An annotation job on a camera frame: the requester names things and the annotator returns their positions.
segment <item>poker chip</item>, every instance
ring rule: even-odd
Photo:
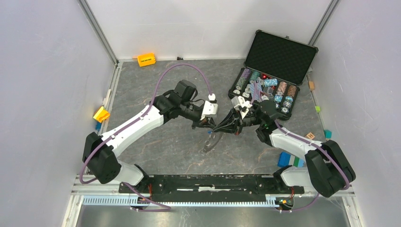
[[[251,71],[249,69],[244,69],[244,71],[241,74],[241,77],[238,79],[238,82],[235,85],[235,88],[237,90],[242,90],[242,88],[244,87],[244,84],[245,84],[246,80],[248,79],[250,73],[251,73]]]
[[[285,106],[281,108],[281,111],[282,111],[283,113],[285,113],[285,114],[287,114],[287,113],[289,112],[288,108],[285,107]]]
[[[294,85],[289,86],[287,95],[295,97],[296,87]]]
[[[287,108],[290,108],[291,107],[291,103],[289,101],[284,101],[283,102],[283,106],[287,107]]]
[[[265,79],[263,80],[263,84],[265,87],[271,87],[277,85],[277,79]]]
[[[252,75],[251,75],[251,78],[249,78],[249,82],[251,82],[251,80],[253,81],[253,82],[255,82],[259,77],[261,77],[261,73],[260,72],[257,72],[257,71],[254,71],[253,73],[252,73]]]
[[[283,96],[275,95],[274,96],[274,101],[276,103],[281,103],[281,100],[283,99]]]
[[[286,98],[284,100],[288,101],[290,103],[292,103],[294,101],[294,99],[291,96],[286,96]]]
[[[282,81],[282,82],[280,82],[279,87],[277,88],[277,92],[280,91],[284,94],[284,92],[286,91],[286,88],[287,88],[287,83]]]

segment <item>small cube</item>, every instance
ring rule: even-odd
[[[309,89],[310,89],[311,91],[314,90],[314,83],[313,83],[312,81],[309,82]]]
[[[99,131],[101,128],[102,128],[102,123],[97,122],[95,127],[96,131]]]
[[[314,139],[314,135],[310,132],[310,133],[308,133],[307,135],[306,135],[306,137],[308,138],[308,139],[310,139],[310,140],[313,140]]]
[[[105,110],[103,106],[101,106],[93,116],[93,119],[97,120],[98,122],[102,123],[104,120],[110,117],[110,113]]]
[[[323,130],[326,139],[331,139],[331,131],[328,129]]]

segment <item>white wall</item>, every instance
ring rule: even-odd
[[[0,3],[0,226],[61,225],[113,65],[78,2]]]
[[[330,0],[88,0],[120,59],[243,58],[256,30],[308,43]]]
[[[316,46],[315,96],[355,169],[367,227],[399,226],[401,3],[341,1]]]

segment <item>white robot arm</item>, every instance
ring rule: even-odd
[[[355,179],[355,172],[336,142],[310,140],[281,127],[275,121],[280,113],[276,111],[274,102],[265,100],[252,105],[243,97],[236,96],[232,103],[234,108],[216,126],[215,132],[238,135],[243,127],[259,125],[256,133],[261,142],[281,148],[306,162],[307,167],[286,166],[275,172],[274,176],[283,187],[314,187],[319,194],[330,197],[345,187],[345,179],[349,182]]]
[[[105,132],[100,136],[94,132],[89,134],[84,148],[84,162],[95,147],[107,140],[88,162],[87,166],[91,173],[95,175],[100,183],[118,180],[131,185],[137,185],[143,178],[142,171],[138,166],[128,165],[117,159],[130,144],[150,130],[178,116],[192,120],[193,129],[196,127],[214,128],[215,124],[212,117],[218,111],[218,105],[214,96],[210,96],[210,100],[205,101],[205,104],[202,106],[196,106],[191,102],[191,97],[195,92],[196,86],[193,83],[181,80],[174,90],[157,96],[145,116],[142,117],[149,109],[149,105],[136,116],[115,129]]]

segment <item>blue block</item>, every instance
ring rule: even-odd
[[[303,166],[304,166],[304,161],[302,159],[299,159],[297,167],[303,167]]]
[[[331,131],[328,129],[323,130],[326,139],[331,139]]]
[[[282,152],[281,154],[280,154],[280,157],[279,157],[279,163],[277,164],[277,166],[278,167],[285,167],[285,166],[288,166],[288,164],[289,164],[289,159],[291,158],[291,155],[290,154],[288,154],[288,153],[286,153],[286,152]]]
[[[96,131],[99,131],[101,127],[102,127],[102,123],[98,122],[95,127]]]

